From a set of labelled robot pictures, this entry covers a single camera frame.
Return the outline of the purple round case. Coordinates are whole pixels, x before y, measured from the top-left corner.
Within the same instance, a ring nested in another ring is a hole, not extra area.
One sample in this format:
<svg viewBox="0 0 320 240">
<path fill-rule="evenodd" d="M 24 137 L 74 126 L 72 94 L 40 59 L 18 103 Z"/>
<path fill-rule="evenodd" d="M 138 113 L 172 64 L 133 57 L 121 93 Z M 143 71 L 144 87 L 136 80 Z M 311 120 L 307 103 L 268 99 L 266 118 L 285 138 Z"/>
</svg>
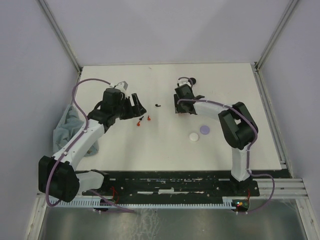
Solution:
<svg viewBox="0 0 320 240">
<path fill-rule="evenodd" d="M 200 133 L 201 133 L 202 135 L 208 135 L 211 130 L 210 130 L 210 127 L 209 127 L 209 126 L 207 126 L 207 125 L 202 125 L 202 126 L 200 127 L 199 131 L 200 131 Z"/>
</svg>

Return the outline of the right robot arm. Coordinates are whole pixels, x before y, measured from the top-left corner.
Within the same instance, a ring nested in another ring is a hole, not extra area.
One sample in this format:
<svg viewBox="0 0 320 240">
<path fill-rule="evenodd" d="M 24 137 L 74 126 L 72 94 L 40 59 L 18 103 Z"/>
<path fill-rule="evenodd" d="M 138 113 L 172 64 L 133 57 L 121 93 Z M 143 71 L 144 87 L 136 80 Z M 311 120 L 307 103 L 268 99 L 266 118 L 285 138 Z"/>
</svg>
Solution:
<svg viewBox="0 0 320 240">
<path fill-rule="evenodd" d="M 246 105 L 239 101 L 230 106 L 195 96 L 187 83 L 179 83 L 173 97 L 177 114 L 201 115 L 219 121 L 224 139 L 231 147 L 229 189 L 236 196 L 242 195 L 252 181 L 250 150 L 259 132 Z"/>
</svg>

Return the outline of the white earbud charging case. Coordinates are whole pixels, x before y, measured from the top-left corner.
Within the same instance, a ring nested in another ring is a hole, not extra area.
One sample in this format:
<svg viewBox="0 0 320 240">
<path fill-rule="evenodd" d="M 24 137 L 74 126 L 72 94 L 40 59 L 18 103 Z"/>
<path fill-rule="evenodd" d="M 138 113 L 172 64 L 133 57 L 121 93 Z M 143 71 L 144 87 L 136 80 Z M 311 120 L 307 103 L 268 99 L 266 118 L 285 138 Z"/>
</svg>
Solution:
<svg viewBox="0 0 320 240">
<path fill-rule="evenodd" d="M 192 141 L 192 142 L 197 142 L 200 138 L 196 132 L 190 133 L 188 137 L 189 137 L 190 141 Z"/>
</svg>

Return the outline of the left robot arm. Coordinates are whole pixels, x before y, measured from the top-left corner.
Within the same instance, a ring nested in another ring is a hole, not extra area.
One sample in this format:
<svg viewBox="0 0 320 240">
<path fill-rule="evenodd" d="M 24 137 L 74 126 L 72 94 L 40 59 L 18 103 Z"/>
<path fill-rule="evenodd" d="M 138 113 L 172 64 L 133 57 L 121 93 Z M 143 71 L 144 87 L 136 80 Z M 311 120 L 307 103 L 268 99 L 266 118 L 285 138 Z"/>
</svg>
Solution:
<svg viewBox="0 0 320 240">
<path fill-rule="evenodd" d="M 90 147 L 116 120 L 139 118 L 147 110 L 136 93 L 127 96 L 118 88 L 107 88 L 94 109 L 85 115 L 85 123 L 71 140 L 53 156 L 43 156 L 38 163 L 38 188 L 46 200 L 54 197 L 71 202 L 76 195 L 95 190 L 106 195 L 111 189 L 107 175 L 99 170 L 77 173 L 77 167 Z"/>
</svg>

